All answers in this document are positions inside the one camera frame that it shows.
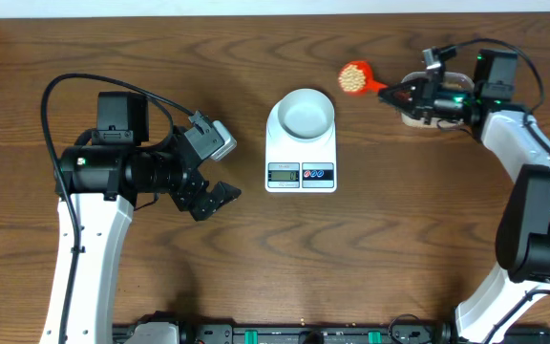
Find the white wall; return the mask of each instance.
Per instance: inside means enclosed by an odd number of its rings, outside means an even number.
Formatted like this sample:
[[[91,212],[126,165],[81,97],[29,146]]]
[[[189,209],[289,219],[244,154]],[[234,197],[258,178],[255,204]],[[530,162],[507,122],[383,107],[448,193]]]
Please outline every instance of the white wall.
[[[550,0],[0,0],[0,18],[550,11]]]

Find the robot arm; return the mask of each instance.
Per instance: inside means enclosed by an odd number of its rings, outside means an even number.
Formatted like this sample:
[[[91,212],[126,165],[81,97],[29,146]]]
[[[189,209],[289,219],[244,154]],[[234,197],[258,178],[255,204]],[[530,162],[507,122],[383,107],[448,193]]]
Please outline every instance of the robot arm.
[[[441,86],[444,61],[453,56],[455,46],[424,51],[428,77],[391,86],[379,97],[413,119],[470,126],[515,183],[497,231],[497,263],[455,309],[452,343],[491,344],[550,293],[550,140],[529,110],[510,102],[516,54],[481,50],[473,92]]]
[[[65,185],[57,181],[56,193],[62,196],[65,187],[70,195],[81,241],[74,261],[74,226],[61,199],[58,256],[42,344],[112,343],[118,263],[138,193],[154,193],[155,201],[159,193],[168,193],[179,211],[189,211],[196,221],[206,220],[241,194],[222,182],[207,191],[209,182],[199,166],[209,158],[219,161],[236,142],[220,122],[200,112],[189,117],[188,130],[173,125],[169,115],[167,138],[141,147],[148,140],[147,100],[136,93],[99,94],[96,129],[68,147],[59,160]],[[85,145],[87,137],[92,145]],[[73,293],[65,307],[70,278]],[[136,336],[138,343],[173,343],[170,338],[177,339],[177,326],[137,327]]]

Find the digital display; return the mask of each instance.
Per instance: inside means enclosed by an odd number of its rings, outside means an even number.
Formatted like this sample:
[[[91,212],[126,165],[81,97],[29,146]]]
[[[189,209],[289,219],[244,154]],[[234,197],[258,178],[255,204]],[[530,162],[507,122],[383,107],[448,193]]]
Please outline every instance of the digital display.
[[[298,182],[298,171],[270,171],[269,180],[273,182]]]

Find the wooden table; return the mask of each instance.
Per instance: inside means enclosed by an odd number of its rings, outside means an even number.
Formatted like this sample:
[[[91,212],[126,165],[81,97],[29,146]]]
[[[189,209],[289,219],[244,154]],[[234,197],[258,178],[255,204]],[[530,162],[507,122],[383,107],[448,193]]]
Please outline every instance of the wooden table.
[[[155,310],[239,323],[446,319],[495,262],[512,184],[466,135],[407,127],[375,97],[344,95],[336,76],[367,59],[394,83],[422,69],[421,50],[476,36],[518,44],[535,60],[547,90],[537,118],[550,138],[550,14],[0,20],[0,342],[36,342],[46,319],[58,222],[38,105],[46,84],[68,72],[120,78],[201,109],[239,143],[202,169],[243,191],[212,219],[195,223],[167,197],[136,213],[116,323]],[[477,48],[451,70],[471,75]],[[534,103],[534,79],[519,66],[517,99]],[[336,106],[332,195],[264,191],[266,118],[301,87]],[[56,89],[59,153],[95,125],[105,90],[116,88],[72,80]],[[150,120],[159,140],[166,120],[157,111]],[[550,297],[523,321],[550,325]]]

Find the red spoon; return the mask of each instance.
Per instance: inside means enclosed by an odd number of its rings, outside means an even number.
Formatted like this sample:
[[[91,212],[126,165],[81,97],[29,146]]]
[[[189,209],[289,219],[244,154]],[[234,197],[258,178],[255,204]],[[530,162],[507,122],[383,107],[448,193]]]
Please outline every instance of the red spoon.
[[[341,72],[339,72],[339,76],[349,66],[356,66],[360,71],[362,71],[362,73],[364,73],[365,84],[364,87],[358,91],[346,91],[345,89],[343,89],[343,86],[339,84],[339,86],[341,86],[341,89],[345,93],[348,93],[350,95],[363,95],[368,91],[379,92],[379,90],[388,87],[388,85],[382,84],[381,82],[377,82],[372,79],[372,69],[370,68],[369,63],[366,61],[351,61],[350,63],[346,64],[343,69],[341,69]]]

